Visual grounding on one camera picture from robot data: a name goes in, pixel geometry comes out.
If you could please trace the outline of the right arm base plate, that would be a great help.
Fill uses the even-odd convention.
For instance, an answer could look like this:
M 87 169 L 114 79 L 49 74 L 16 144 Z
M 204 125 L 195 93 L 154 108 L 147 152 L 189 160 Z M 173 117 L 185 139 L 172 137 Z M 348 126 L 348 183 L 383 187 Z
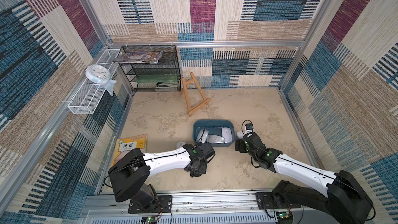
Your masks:
M 299 209 L 300 204 L 282 203 L 280 200 L 275 200 L 272 192 L 257 192 L 255 193 L 258 209 L 282 209 L 293 208 Z

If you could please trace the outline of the white mouse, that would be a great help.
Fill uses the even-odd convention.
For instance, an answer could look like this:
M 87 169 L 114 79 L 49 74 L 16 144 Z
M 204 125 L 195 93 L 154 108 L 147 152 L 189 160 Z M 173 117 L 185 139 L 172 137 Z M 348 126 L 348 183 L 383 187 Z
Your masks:
M 183 148 L 184 145 L 186 145 L 185 142 L 178 142 L 177 145 L 176 145 L 176 148 L 177 148 L 177 149 Z
M 231 129 L 228 128 L 228 127 L 224 127 L 224 128 L 221 129 L 221 132 L 222 132 L 222 137 L 224 139 L 224 143 L 225 144 L 232 143 L 232 141 L 233 141 L 233 138 L 232 138 L 233 132 L 231 131 Z

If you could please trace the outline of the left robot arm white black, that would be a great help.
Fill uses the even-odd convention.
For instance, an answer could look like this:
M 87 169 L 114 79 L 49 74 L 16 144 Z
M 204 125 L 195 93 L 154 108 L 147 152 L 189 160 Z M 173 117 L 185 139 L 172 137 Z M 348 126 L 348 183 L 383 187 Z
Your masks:
M 146 184 L 150 176 L 183 169 L 190 177 L 200 177 L 207 170 L 208 163 L 215 156 L 208 143 L 200 146 L 184 144 L 175 150 L 161 153 L 143 153 L 134 148 L 108 170 L 115 201 L 129 200 L 139 212 L 153 213 L 163 203 L 151 184 Z

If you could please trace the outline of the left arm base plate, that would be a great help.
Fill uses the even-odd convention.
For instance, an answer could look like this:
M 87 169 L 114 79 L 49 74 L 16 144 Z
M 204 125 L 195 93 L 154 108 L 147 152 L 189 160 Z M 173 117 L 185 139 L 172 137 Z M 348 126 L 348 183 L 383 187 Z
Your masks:
M 138 202 L 131 200 L 128 208 L 129 214 L 147 214 L 147 213 L 170 213 L 172 209 L 173 196 L 160 195 L 158 199 L 150 203 L 148 206 L 143 207 Z

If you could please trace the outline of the light grey mouse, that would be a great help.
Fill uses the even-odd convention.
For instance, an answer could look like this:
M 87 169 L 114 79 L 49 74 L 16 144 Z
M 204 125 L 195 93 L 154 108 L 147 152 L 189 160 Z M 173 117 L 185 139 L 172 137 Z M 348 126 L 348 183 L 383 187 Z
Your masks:
M 225 138 L 218 135 L 208 135 L 206 141 L 211 144 L 224 144 Z

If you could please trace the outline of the silver grey mouse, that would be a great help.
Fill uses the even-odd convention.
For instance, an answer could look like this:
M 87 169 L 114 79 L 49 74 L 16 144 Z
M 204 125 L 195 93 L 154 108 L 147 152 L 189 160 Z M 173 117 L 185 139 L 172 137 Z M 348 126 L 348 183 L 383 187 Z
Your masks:
M 198 135 L 196 137 L 196 142 L 198 144 L 203 144 L 206 143 L 207 137 L 209 135 L 209 130 L 205 128 L 201 128 L 198 132 Z

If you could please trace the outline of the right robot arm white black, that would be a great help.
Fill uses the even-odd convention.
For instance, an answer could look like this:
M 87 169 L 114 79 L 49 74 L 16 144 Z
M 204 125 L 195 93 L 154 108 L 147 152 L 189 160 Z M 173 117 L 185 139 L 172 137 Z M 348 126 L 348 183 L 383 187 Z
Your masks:
M 307 206 L 332 216 L 340 224 L 363 224 L 374 219 L 374 203 L 352 174 L 325 171 L 299 162 L 282 151 L 267 148 L 249 132 L 235 141 L 235 149 L 247 153 L 259 168 L 289 176 L 304 187 L 282 180 L 270 195 L 272 208 Z

